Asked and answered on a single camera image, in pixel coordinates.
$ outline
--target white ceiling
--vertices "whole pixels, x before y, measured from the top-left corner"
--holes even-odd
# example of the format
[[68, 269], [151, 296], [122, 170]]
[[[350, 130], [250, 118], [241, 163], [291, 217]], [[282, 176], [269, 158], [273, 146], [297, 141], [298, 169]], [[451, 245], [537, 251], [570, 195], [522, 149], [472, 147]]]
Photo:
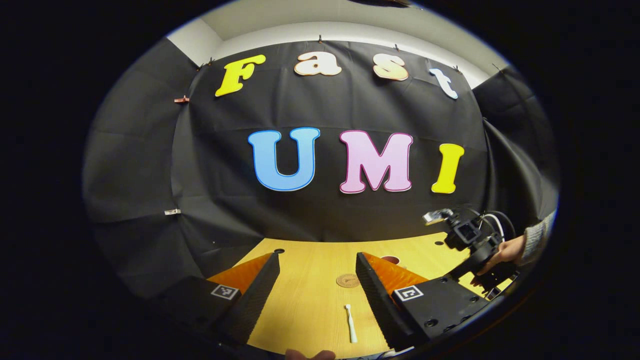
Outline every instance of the white ceiling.
[[380, 7], [348, 0], [237, 0], [205, 15], [222, 40], [297, 22], [341, 21], [386, 28], [438, 45], [490, 76], [507, 61], [474, 35], [420, 8]]

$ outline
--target pink letter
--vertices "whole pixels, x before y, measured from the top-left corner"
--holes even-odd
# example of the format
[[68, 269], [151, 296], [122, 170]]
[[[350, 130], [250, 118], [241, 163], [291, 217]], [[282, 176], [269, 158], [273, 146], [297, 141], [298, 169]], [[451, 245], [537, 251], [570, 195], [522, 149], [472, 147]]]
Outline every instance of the pink letter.
[[340, 134], [340, 140], [347, 145], [347, 179], [340, 185], [343, 193], [363, 192], [366, 185], [360, 180], [360, 169], [376, 191], [387, 170], [389, 180], [385, 183], [388, 192], [405, 192], [411, 188], [409, 181], [409, 147], [413, 143], [411, 135], [391, 134], [382, 155], [367, 132], [349, 130]]

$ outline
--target white toothbrush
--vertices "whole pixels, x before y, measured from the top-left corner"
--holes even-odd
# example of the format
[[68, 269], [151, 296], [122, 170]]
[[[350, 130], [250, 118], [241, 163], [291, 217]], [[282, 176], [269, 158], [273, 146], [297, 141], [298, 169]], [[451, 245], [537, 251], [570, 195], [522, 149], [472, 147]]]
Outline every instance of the white toothbrush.
[[351, 304], [346, 304], [344, 307], [347, 309], [347, 313], [349, 314], [349, 332], [351, 333], [351, 342], [357, 343], [358, 338], [356, 337], [356, 328], [353, 326], [353, 318], [351, 317]]

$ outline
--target white wall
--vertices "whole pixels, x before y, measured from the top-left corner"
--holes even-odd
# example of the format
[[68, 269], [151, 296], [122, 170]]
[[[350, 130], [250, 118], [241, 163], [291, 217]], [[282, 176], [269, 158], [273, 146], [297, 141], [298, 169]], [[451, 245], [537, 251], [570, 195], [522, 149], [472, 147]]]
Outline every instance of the white wall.
[[317, 40], [318, 35], [322, 35], [323, 40], [364, 42], [389, 46], [390, 48], [397, 44], [402, 51], [418, 54], [450, 67], [457, 65], [471, 88], [475, 88], [490, 77], [477, 66], [442, 47], [404, 33], [376, 26], [352, 22], [300, 22], [274, 26], [222, 41], [204, 21], [198, 20], [183, 26], [168, 36], [180, 50], [198, 65], [208, 62], [210, 57], [220, 59], [261, 46]]
[[222, 44], [218, 34], [200, 18], [176, 29], [167, 38], [198, 66], [208, 63], [216, 48]]

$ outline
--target white cable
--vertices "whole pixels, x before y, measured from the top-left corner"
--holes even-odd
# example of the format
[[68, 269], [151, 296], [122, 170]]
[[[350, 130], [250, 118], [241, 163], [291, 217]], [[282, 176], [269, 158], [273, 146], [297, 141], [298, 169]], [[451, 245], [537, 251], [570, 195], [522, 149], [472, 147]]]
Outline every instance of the white cable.
[[484, 217], [492, 217], [498, 223], [498, 229], [500, 229], [500, 235], [502, 235], [502, 242], [504, 243], [504, 231], [502, 230], [502, 225], [500, 225], [500, 220], [494, 214], [484, 214], [480, 218], [484, 219]]

